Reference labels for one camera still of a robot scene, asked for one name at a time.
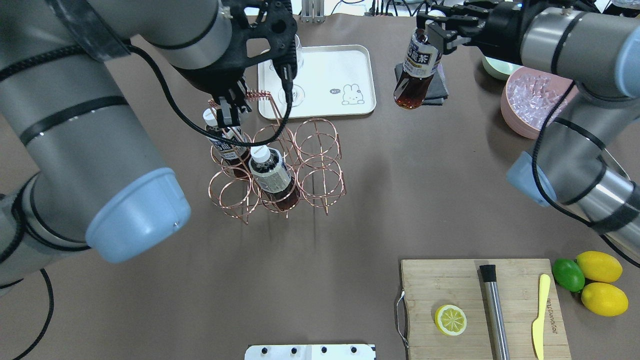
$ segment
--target brown table surface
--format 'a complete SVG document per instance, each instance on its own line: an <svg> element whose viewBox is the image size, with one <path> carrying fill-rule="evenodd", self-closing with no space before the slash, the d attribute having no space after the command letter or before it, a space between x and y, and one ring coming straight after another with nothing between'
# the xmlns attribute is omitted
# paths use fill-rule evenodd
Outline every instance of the brown table surface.
<svg viewBox="0 0 640 360"><path fill-rule="evenodd" d="M303 45L368 48L378 105L372 114L334 120L342 140L346 196L329 216L298 206L286 220L257 211L249 225L210 203L214 174L208 141L164 101L135 56L109 64L192 207L189 224L152 250L119 265L94 251L47 268L55 312L30 359L242 359L248 345L371 343L378 359L403 359L394 325L399 260L572 258L611 251L589 229L541 208L505 173L531 140L505 125L503 82L482 69L477 49L442 63L451 96L444 106L406 111L392 99L393 66L403 59L414 19L334 15L301 25ZM201 119L206 94L161 62L178 103ZM247 70L255 84L257 70ZM258 119L253 126L268 122ZM610 150L634 176L638 126ZM0 192L36 171L0 121ZM559 297L574 359L640 354L640 272L623 263L616 283L630 309L616 318ZM39 274L0 299L0 359L22 352L47 314Z"/></svg>

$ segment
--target white tray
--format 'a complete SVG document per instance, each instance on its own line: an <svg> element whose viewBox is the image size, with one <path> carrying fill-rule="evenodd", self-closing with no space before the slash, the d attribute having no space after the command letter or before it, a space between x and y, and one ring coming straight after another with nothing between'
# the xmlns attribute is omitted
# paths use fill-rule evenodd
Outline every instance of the white tray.
<svg viewBox="0 0 640 360"><path fill-rule="evenodd" d="M314 46L302 47L301 53L304 62L293 81L294 106L290 118L361 115L375 109L376 91L367 48ZM270 91L284 114L284 91L270 61L258 64L258 88ZM259 102L258 110L263 117L275 120L266 101Z"/></svg>

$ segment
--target light blue joint cap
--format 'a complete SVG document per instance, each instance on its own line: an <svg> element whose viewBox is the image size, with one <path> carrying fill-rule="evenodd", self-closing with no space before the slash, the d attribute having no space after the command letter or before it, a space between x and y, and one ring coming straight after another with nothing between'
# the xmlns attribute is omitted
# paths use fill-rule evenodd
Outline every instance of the light blue joint cap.
<svg viewBox="0 0 640 360"><path fill-rule="evenodd" d="M533 179L533 170L531 168L532 158L527 152L522 152L518 160L513 164L511 169L507 172L507 181L513 185L516 189L523 192L526 196L533 199L540 206L549 206L549 203L542 197L542 194L538 191L536 181ZM547 179L545 173L542 172L540 167L538 168L538 177L540 178L540 184L542 188L549 195L549 197L556 201L556 192L551 183Z"/></svg>
<svg viewBox="0 0 640 360"><path fill-rule="evenodd" d="M626 96L640 97L640 26L625 40L616 60L616 86Z"/></svg>
<svg viewBox="0 0 640 360"><path fill-rule="evenodd" d="M170 168L155 169L120 190L86 230L87 244L110 263L145 252L182 228L191 208Z"/></svg>

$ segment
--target green bowl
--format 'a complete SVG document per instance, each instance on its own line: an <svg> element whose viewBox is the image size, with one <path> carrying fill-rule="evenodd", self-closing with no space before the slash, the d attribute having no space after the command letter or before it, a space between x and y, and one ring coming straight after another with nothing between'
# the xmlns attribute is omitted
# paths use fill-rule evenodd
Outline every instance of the green bowl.
<svg viewBox="0 0 640 360"><path fill-rule="evenodd" d="M482 66L489 75L498 80L507 80L509 75L522 67L521 65L515 65L494 58L487 58L486 56L482 57Z"/></svg>

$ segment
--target pink bowl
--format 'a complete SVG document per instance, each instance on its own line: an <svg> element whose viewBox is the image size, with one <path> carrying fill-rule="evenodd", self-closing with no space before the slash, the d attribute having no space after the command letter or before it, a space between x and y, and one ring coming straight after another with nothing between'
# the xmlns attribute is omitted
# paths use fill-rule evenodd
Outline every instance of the pink bowl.
<svg viewBox="0 0 640 360"><path fill-rule="evenodd" d="M511 104L509 103L509 99L507 98L507 86L511 82L515 81L515 79L518 79L524 74L530 74L532 76L547 76L551 78L551 81L549 81L549 86L547 88L549 90L554 90L558 95L561 95L566 91L566 89L571 84L571 80L562 78L557 75L549 74L548 72L530 69L528 67L519 68L509 76L509 79L507 79L507 85L502 90L502 97L500 98L500 110L502 112L502 117L504 117L504 121L516 133L526 138L536 139L538 137L538 134L540 133L540 130L522 120L514 112L513 107L511 106ZM578 90L574 88L566 97L566 100L571 101L571 99L573 99L573 97L577 93Z"/></svg>

